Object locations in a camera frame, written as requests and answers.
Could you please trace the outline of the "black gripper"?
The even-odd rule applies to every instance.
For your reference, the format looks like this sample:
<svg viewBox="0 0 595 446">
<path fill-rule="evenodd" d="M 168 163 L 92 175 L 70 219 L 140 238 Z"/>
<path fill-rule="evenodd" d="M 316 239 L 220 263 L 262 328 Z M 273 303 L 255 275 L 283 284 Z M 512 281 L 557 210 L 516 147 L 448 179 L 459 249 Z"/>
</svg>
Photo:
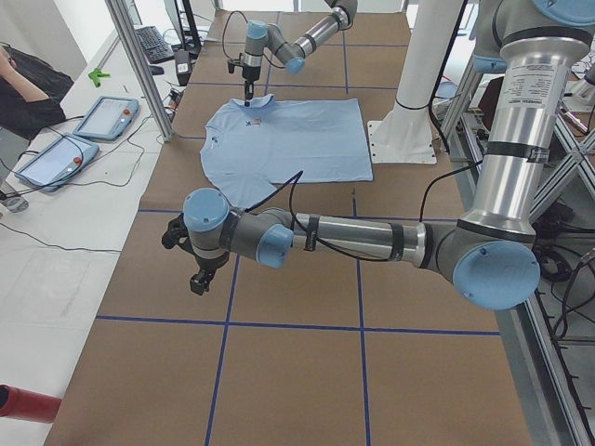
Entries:
<svg viewBox="0 0 595 446">
<path fill-rule="evenodd" d="M 197 254 L 190 241 L 187 241 L 185 251 L 194 256 L 199 267 L 199 272 L 189 279 L 191 292 L 194 294 L 208 293 L 210 283 L 215 278 L 217 270 L 229 261 L 230 253 L 216 249 L 214 251 L 201 251 Z"/>
<path fill-rule="evenodd" d="M 250 101 L 254 97 L 254 83 L 259 80 L 260 66 L 244 65 L 242 67 L 242 77 L 245 81 L 245 100 L 244 105 L 250 106 Z"/>
</svg>

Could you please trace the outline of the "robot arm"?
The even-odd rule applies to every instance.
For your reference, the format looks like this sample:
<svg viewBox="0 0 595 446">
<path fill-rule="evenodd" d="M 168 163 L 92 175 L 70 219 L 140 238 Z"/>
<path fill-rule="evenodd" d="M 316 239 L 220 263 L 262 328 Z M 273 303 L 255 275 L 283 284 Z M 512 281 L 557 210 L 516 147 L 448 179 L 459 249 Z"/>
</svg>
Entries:
<svg viewBox="0 0 595 446">
<path fill-rule="evenodd" d="M 248 23 L 231 60 L 244 93 L 206 123 L 199 160 L 207 186 L 183 204 L 181 246 L 198 265 L 190 280 L 196 294 L 231 255 L 279 268 L 298 249 L 406 262 L 482 308 L 513 308 L 530 297 L 540 279 L 530 208 L 571 67 L 593 41 L 594 5 L 481 2 L 471 64 L 502 72 L 504 86 L 467 211 L 450 206 L 445 193 L 428 199 L 428 186 L 456 173 L 431 142 L 428 113 L 460 13 L 460 5 L 422 3 L 390 110 L 375 124 L 363 118 L 371 107 L 364 98 L 255 93 L 266 59 L 296 73 L 330 38 L 369 32 L 354 2 L 331 2 L 298 37 L 274 23 Z"/>
<path fill-rule="evenodd" d="M 290 73 L 298 73 L 308 56 L 336 33 L 348 30 L 357 14 L 356 0 L 326 1 L 331 11 L 303 33 L 295 42 L 288 42 L 277 24 L 250 20 L 246 25 L 244 52 L 237 59 L 228 59 L 229 73 L 240 67 L 244 79 L 244 105 L 250 106 L 254 98 L 255 82 L 259 80 L 266 49 L 276 58 L 279 66 Z"/>
</svg>

